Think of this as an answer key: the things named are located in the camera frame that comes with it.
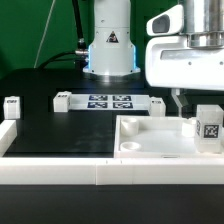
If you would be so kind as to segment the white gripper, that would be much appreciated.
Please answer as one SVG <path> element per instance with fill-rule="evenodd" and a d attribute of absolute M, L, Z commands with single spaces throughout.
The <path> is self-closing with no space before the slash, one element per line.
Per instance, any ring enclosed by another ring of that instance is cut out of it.
<path fill-rule="evenodd" d="M 149 85 L 172 88 L 183 117 L 184 89 L 224 91 L 224 3 L 179 3 L 150 19 L 145 73 Z"/>

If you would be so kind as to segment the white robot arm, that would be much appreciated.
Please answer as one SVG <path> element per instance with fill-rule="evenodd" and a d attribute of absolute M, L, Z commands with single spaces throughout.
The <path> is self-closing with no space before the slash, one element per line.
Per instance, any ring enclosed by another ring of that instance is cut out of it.
<path fill-rule="evenodd" d="M 135 78 L 130 0 L 94 0 L 94 40 L 87 49 L 88 78 Z M 146 24 L 145 77 L 153 87 L 224 91 L 224 0 L 178 0 Z"/>

